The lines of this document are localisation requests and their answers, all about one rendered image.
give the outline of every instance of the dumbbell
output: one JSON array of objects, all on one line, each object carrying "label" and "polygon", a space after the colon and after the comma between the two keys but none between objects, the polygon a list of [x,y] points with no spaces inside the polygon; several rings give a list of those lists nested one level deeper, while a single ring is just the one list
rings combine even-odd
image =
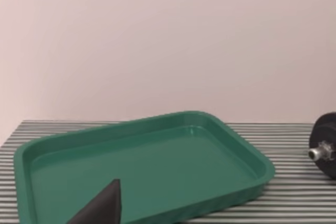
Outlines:
[{"label": "dumbbell", "polygon": [[322,172],[336,179],[336,112],[316,121],[309,138],[308,155]]}]

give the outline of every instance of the table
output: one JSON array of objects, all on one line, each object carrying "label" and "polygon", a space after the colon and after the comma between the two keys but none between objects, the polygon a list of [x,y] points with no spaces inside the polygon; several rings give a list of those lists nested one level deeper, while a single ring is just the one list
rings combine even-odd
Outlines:
[{"label": "table", "polygon": [[[0,223],[19,224],[13,153],[21,144],[111,123],[117,122],[22,122],[0,148]],[[276,175],[257,200],[185,223],[336,223],[336,181],[329,180],[307,157],[312,124],[229,126],[272,160]]]}]

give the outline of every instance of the black object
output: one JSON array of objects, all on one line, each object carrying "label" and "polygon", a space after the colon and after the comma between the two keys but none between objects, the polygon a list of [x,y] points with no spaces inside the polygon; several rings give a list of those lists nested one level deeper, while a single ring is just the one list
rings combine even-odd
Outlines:
[{"label": "black object", "polygon": [[120,180],[113,180],[67,224],[120,224]]},{"label": "black object", "polygon": [[309,157],[327,176],[336,179],[336,112],[318,118],[309,138]]}]

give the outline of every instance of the wall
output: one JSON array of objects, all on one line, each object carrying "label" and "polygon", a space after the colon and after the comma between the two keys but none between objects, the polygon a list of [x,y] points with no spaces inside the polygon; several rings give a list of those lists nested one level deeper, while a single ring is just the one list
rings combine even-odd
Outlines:
[{"label": "wall", "polygon": [[0,141],[22,119],[336,108],[336,0],[0,0]]}]

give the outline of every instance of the tray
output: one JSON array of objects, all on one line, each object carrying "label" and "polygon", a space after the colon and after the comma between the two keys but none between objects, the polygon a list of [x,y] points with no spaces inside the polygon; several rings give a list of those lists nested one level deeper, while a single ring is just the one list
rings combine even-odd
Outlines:
[{"label": "tray", "polygon": [[116,178],[122,224],[172,224],[254,199],[275,173],[203,112],[40,138],[16,151],[14,167],[24,224],[66,223]]}]

